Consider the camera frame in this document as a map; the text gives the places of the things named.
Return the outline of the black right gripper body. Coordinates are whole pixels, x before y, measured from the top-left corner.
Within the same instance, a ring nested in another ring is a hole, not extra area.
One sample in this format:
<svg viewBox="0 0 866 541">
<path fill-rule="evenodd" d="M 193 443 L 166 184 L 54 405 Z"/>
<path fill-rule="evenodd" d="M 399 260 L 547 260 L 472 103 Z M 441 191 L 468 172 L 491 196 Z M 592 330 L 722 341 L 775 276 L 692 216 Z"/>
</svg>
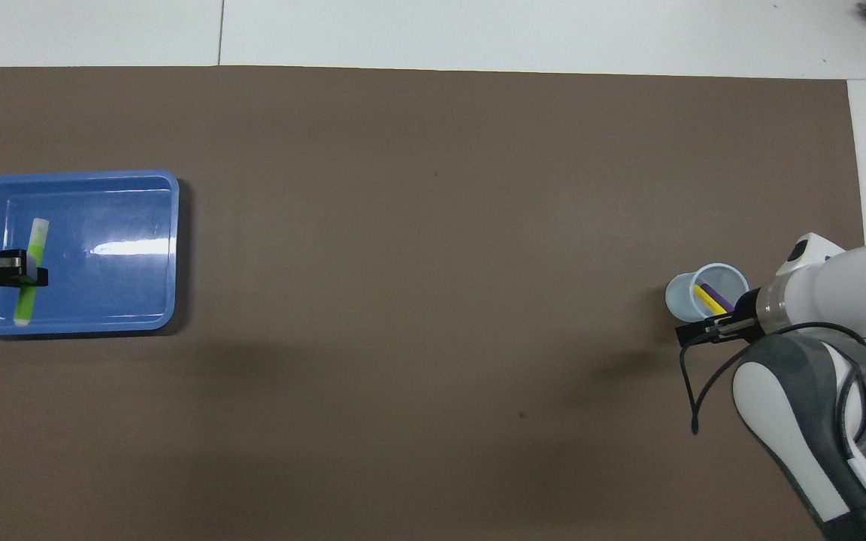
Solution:
<svg viewBox="0 0 866 541">
<path fill-rule="evenodd" d="M 759 341 L 765 331 L 759 319 L 759 295 L 761 288 L 745 292 L 738 299 L 732 313 L 734 334 L 745 341 Z"/>
</svg>

